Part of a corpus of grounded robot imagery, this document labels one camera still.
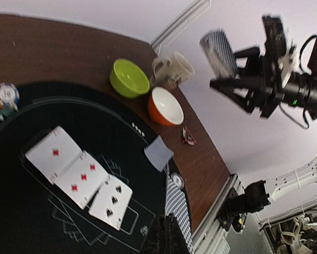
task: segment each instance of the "green bowl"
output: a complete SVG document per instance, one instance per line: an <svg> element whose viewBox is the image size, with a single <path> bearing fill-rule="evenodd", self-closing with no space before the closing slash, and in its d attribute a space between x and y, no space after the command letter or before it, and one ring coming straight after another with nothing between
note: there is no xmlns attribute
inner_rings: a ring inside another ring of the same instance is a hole
<svg viewBox="0 0 317 254"><path fill-rule="evenodd" d="M126 98L136 98L149 91L150 84L145 73L133 62L117 59L110 74L112 87Z"/></svg>

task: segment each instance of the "mug handle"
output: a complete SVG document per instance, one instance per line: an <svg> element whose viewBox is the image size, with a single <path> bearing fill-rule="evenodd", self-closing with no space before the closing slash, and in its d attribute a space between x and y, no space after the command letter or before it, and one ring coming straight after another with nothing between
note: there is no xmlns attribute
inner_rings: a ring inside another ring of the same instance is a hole
<svg viewBox="0 0 317 254"><path fill-rule="evenodd" d="M157 72L164 66L166 65L169 67L171 65L171 60L168 57L162 57L162 58L155 58L152 62L152 72L153 76L156 78L157 77Z"/></svg>

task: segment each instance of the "black poker mat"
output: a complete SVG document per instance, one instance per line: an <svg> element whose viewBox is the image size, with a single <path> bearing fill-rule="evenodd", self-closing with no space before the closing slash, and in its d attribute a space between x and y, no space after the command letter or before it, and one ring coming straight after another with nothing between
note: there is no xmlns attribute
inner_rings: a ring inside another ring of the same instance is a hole
<svg viewBox="0 0 317 254"><path fill-rule="evenodd" d="M129 108L84 86L42 82L19 92L19 111L0 122L0 254L140 252L153 218L164 214L166 176L143 152L157 135ZM56 126L132 188L121 231L81 210L23 157ZM172 160L169 168L178 172Z"/></svg>

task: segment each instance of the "wooden table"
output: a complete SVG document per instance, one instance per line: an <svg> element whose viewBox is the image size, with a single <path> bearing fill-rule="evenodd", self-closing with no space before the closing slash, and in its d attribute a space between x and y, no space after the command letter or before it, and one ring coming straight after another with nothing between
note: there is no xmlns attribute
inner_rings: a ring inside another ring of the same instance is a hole
<svg viewBox="0 0 317 254"><path fill-rule="evenodd" d="M117 58L133 61L150 76L155 57L149 44L118 34L55 21L0 15L0 82L79 83L103 91L133 109L174 151L174 160L188 192L194 231L229 176L222 158L179 88L173 94L184 110L184 124L197 140L194 147L181 143L180 126L167 128L150 121L148 95L125 99L109 82L110 70Z"/></svg>

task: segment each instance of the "white mug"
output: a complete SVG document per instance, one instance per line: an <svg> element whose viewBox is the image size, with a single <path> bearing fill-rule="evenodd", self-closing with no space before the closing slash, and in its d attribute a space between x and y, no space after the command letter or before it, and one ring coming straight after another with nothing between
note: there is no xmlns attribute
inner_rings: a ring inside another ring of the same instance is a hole
<svg viewBox="0 0 317 254"><path fill-rule="evenodd" d="M195 70L189 61L175 51L171 57L158 57L152 62L150 87L164 87L167 90L176 88L180 83L195 75Z"/></svg>

